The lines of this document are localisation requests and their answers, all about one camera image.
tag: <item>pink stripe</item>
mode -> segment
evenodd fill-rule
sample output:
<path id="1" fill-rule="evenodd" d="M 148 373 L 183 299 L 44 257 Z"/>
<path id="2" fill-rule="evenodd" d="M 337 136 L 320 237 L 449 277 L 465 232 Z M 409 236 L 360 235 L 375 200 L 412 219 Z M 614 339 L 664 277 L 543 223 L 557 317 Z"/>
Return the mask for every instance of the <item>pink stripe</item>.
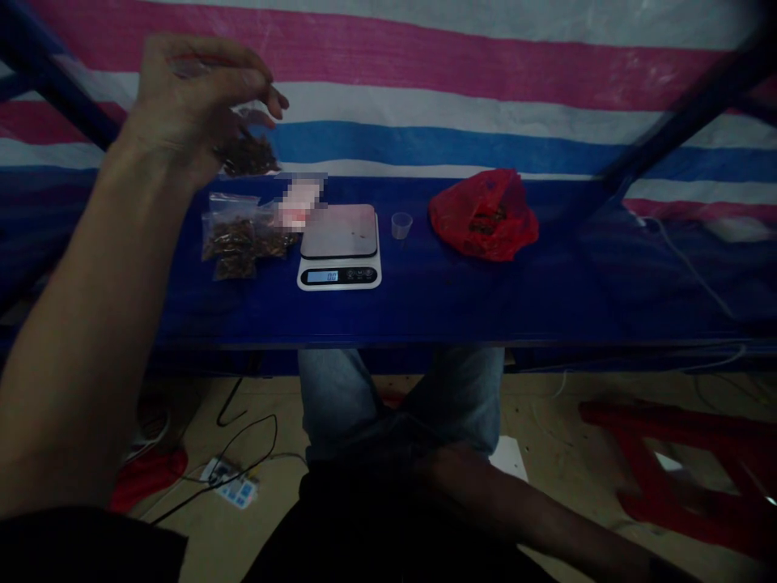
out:
<path id="1" fill-rule="evenodd" d="M 505 101 L 663 111 L 722 53 L 496 40 L 379 19 L 136 0 L 31 0 L 96 70 L 135 71 L 151 32 L 231 36 L 279 81 L 412 87 Z"/>
<path id="2" fill-rule="evenodd" d="M 122 122 L 124 109 L 100 104 L 112 119 Z M 89 140 L 45 101 L 8 101 L 0 104 L 0 138 L 43 146 L 57 143 L 88 143 Z"/>
<path id="3" fill-rule="evenodd" d="M 623 205 L 639 216 L 656 219 L 712 221 L 731 217 L 752 217 L 764 223 L 777 223 L 777 205 L 742 204 L 739 202 L 673 201 L 656 202 L 644 198 L 628 198 Z"/>

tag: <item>digital scale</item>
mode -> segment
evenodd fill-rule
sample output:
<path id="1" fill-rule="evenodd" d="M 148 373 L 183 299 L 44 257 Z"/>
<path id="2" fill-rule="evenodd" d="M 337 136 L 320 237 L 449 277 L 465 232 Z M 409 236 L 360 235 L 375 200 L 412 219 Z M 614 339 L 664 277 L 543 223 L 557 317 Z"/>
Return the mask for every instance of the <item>digital scale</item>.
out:
<path id="1" fill-rule="evenodd" d="M 374 289 L 383 279 L 372 205 L 314 209 L 299 251 L 297 285 L 306 292 Z"/>

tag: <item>hand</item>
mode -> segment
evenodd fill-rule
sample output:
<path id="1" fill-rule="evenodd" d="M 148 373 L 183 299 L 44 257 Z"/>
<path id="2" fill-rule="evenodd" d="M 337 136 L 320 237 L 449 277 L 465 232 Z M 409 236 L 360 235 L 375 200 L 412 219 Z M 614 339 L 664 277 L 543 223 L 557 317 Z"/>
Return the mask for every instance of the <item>hand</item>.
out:
<path id="1" fill-rule="evenodd" d="M 225 59 L 235 66 L 182 79 L 170 61 L 184 55 Z M 259 99 L 276 119 L 289 101 L 272 85 L 273 74 L 251 49 L 233 40 L 158 35 L 146 41 L 138 100 L 119 138 L 166 166 L 168 178 L 191 197 L 213 180 L 221 163 L 214 155 L 234 130 L 231 106 Z M 263 116 L 272 127 L 274 122 Z"/>

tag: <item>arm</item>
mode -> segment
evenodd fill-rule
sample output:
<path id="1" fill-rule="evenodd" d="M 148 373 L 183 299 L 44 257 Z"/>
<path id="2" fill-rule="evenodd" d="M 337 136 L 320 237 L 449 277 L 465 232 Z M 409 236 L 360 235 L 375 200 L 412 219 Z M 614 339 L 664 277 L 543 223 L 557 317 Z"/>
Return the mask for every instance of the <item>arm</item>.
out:
<path id="1" fill-rule="evenodd" d="M 170 73 L 167 57 L 197 51 L 243 69 Z M 219 169 L 223 126 L 211 122 L 256 98 L 281 117 L 288 103 L 268 79 L 257 55 L 227 40 L 149 40 L 138 103 L 2 374 L 0 517 L 108 503 L 180 227 Z"/>
<path id="2" fill-rule="evenodd" d="M 494 468 L 464 445 L 438 450 L 421 469 L 428 486 L 462 519 L 511 543 L 553 556 L 595 581 L 696 581 L 658 556 Z"/>

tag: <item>scale display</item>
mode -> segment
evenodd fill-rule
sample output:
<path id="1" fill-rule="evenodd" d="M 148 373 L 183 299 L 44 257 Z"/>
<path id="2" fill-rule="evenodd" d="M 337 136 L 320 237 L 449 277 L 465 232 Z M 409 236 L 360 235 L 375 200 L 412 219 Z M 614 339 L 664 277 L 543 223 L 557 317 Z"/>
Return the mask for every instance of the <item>scale display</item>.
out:
<path id="1" fill-rule="evenodd" d="M 307 285 L 364 285 L 373 283 L 378 278 L 378 272 L 371 267 L 353 266 L 338 269 L 308 269 L 302 273 L 302 282 Z"/>
<path id="2" fill-rule="evenodd" d="M 337 271 L 309 271 L 308 283 L 336 282 L 338 275 Z"/>

